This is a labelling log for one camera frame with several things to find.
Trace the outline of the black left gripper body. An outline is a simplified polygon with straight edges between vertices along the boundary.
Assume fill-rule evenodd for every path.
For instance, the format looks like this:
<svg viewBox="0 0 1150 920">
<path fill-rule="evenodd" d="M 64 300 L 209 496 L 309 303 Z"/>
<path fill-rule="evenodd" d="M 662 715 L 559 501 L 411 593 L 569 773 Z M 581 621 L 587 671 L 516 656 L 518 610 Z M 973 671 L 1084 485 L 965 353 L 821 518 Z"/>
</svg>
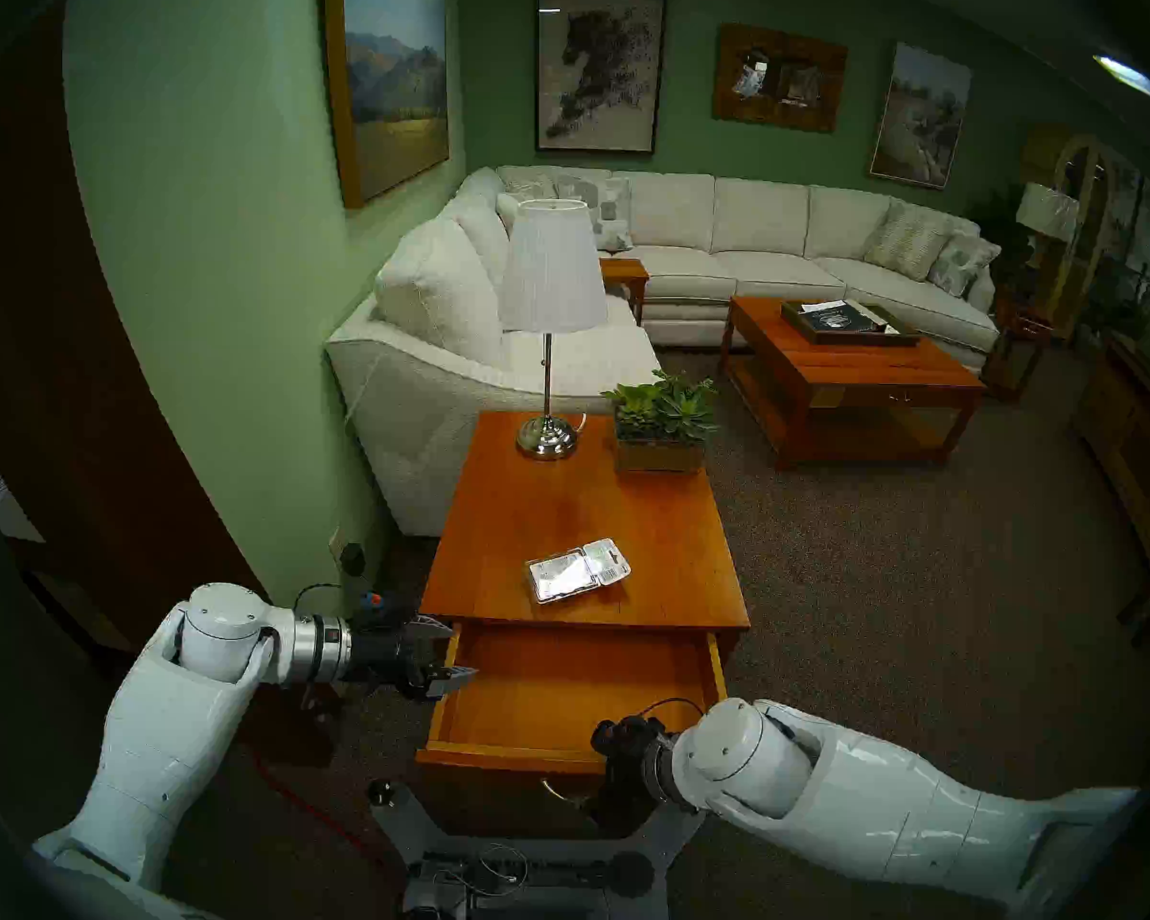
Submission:
<svg viewBox="0 0 1150 920">
<path fill-rule="evenodd" d="M 356 629 L 348 653 L 348 682 L 392 688 L 411 702 L 425 700 L 425 668 L 434 666 L 434 642 L 406 638 L 406 624 L 390 629 Z"/>
</svg>

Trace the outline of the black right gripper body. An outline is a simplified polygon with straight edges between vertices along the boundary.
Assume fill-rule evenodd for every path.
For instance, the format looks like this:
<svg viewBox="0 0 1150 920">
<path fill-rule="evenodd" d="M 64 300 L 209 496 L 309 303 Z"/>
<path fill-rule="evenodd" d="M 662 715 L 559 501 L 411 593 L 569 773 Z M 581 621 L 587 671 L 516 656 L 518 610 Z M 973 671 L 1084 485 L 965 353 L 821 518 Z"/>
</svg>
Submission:
<svg viewBox="0 0 1150 920">
<path fill-rule="evenodd" d="M 604 719 L 590 743 L 604 758 L 601 785 L 590 797 L 590 819 L 598 831 L 632 834 L 658 805 L 676 806 L 677 791 L 667 768 L 673 741 L 660 719 Z"/>
</svg>

